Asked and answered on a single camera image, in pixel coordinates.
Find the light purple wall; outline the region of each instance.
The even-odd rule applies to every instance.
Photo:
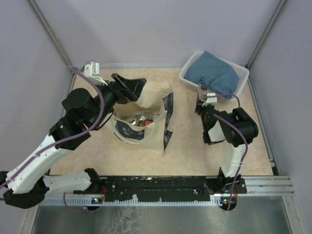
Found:
[[[279,0],[37,0],[74,65],[182,65],[197,50],[247,64]]]
[[[282,173],[312,233],[312,1],[289,1],[251,70]]]
[[[0,22],[0,171],[10,171],[57,121],[70,73],[26,1],[2,1]],[[22,215],[0,201],[0,233],[17,233]]]

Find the object inside bag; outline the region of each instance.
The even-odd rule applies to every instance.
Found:
[[[131,123],[137,127],[143,127],[153,122],[154,113],[151,111],[141,111],[138,113],[127,113],[120,116],[120,119],[125,122]]]

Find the white plastic basket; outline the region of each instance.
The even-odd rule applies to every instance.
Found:
[[[182,67],[180,73],[179,73],[179,77],[181,79],[181,81],[183,81],[183,83],[185,84],[185,86],[188,88],[188,89],[191,89],[191,90],[194,90],[194,91],[197,91],[197,87],[198,87],[198,84],[194,84],[188,80],[186,80],[184,78],[184,75],[187,71],[187,69],[189,69],[189,67],[197,60],[199,59],[199,57],[203,54],[204,52],[203,51],[196,51],[188,60],[187,62],[185,63],[185,65]],[[245,87],[245,84],[248,80],[248,77],[249,77],[249,70],[245,67],[242,67],[242,66],[239,66],[235,63],[232,63],[232,62],[229,62],[229,61],[226,61],[224,59],[221,59],[222,61],[225,61],[227,62],[231,67],[233,67],[233,69],[235,70],[235,72],[237,73],[238,77],[239,77],[239,81],[238,81],[238,85],[237,85],[237,89],[235,90],[234,94],[239,96],[240,93],[242,92],[242,90],[244,89]]]

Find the metal frame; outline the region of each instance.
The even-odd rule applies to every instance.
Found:
[[[51,43],[54,45],[56,51],[58,52],[58,54],[61,57],[61,59],[63,60],[63,62],[67,66],[72,65],[72,62],[71,62],[68,54],[66,53],[64,46],[62,45],[62,43],[60,42],[60,40],[56,36],[56,33],[54,32],[54,30],[52,29],[52,27],[48,23],[47,19],[45,18],[45,16],[41,12],[36,1],[35,0],[26,0],[26,1],[29,3],[30,7],[33,9],[34,14],[36,15],[36,17],[39,20],[39,22],[41,23],[41,25],[43,26],[43,29],[47,33]]]
[[[275,22],[277,21],[278,17],[280,16],[280,14],[283,12],[283,10],[285,9],[286,3],[288,2],[288,0],[280,0],[274,14],[272,15],[266,29],[264,30],[255,50],[253,51],[253,54],[251,56],[251,58],[248,61],[248,64],[246,65],[246,68],[251,69],[255,59],[257,58],[260,50],[262,49],[265,41],[268,38],[268,35],[270,34],[271,30],[273,29],[273,26],[275,25]]]
[[[50,26],[50,24],[46,20],[45,16],[41,12],[36,1],[35,0],[26,0],[26,1],[30,4],[30,7],[33,9],[34,14],[36,15],[36,17],[38,18],[38,20],[42,24],[43,29],[46,31],[48,37],[51,40],[51,43],[54,45],[56,51],[58,52],[59,56],[63,60],[64,64],[65,65],[72,65],[68,54],[66,53],[66,51],[65,51],[64,47],[62,46],[60,40],[57,38],[54,30],[52,29],[52,27]],[[248,69],[250,69],[252,67],[257,55],[259,54],[262,46],[264,45],[270,31],[272,30],[277,18],[279,17],[282,10],[284,9],[287,1],[288,0],[281,0],[280,3],[278,4],[278,7],[276,8],[274,15],[272,16],[268,26],[266,27],[262,37],[260,38],[252,56],[251,56],[251,59],[249,60],[248,64],[246,65],[246,67]],[[120,64],[117,64],[117,65],[115,64],[115,65],[113,65],[113,67],[120,67]],[[76,76],[73,76],[68,92],[70,92],[73,89],[73,86],[75,83],[75,78],[76,78]],[[258,115],[258,119],[260,122],[260,127],[262,129],[264,141],[265,141],[267,151],[269,154],[271,165],[273,167],[274,166],[277,167],[277,171],[279,172],[278,162],[275,158],[274,148],[273,148],[273,145],[271,143],[272,142],[271,137],[269,135],[267,125],[265,124],[265,119],[264,119],[264,116],[263,116],[262,111],[261,111],[262,108],[261,108],[261,105],[259,103],[258,94],[256,93],[256,90],[254,88],[254,83],[253,83],[253,79],[251,76],[249,79],[249,86],[250,86],[251,94],[253,97],[254,106],[255,106],[255,109],[256,109],[256,112]],[[60,117],[63,115],[64,115],[64,110],[62,109],[61,113],[60,113]],[[245,195],[240,195],[240,196],[250,196],[250,195],[251,196],[282,196],[283,200],[284,200],[284,204],[285,204],[285,210],[286,210],[287,216],[289,218],[289,222],[290,222],[293,233],[296,233],[296,234],[308,233],[307,230],[305,229],[303,217],[302,217],[302,214],[300,212],[299,205],[298,205],[296,198],[294,196],[294,191],[293,191],[293,187],[291,184],[291,180],[288,176],[244,176],[244,179],[246,182],[248,193]],[[214,195],[214,198],[212,197],[213,205],[218,205],[218,199],[221,196],[226,196],[226,195]],[[92,197],[92,195],[78,195],[78,197],[80,199],[81,198],[86,199],[87,197]],[[73,195],[73,196],[69,195],[69,197],[66,198],[66,200],[71,205],[74,205],[74,202],[71,202],[73,199],[77,200],[77,195]],[[55,197],[49,197],[49,198],[45,199],[45,201],[43,202],[42,205],[59,205],[59,204],[60,204],[60,198],[55,199]],[[116,203],[110,204],[110,205],[123,205],[124,206],[124,205],[129,205],[129,204],[123,204],[120,202],[118,202],[118,203],[116,202]],[[38,206],[35,206],[35,207],[25,211],[24,217],[23,217],[23,220],[22,220],[22,223],[21,223],[21,226],[20,226],[18,233],[27,234],[27,233],[31,232],[31,229],[32,229],[33,224],[34,224],[35,216],[37,213],[37,209],[38,209]]]

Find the white bracket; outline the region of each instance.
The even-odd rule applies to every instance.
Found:
[[[207,100],[203,103],[202,106],[208,106],[210,105],[216,105],[217,103],[217,97],[215,97],[215,93],[208,93],[207,94]]]
[[[108,83],[99,76],[99,63],[90,61],[83,67],[83,74],[89,78],[95,85],[108,85]]]

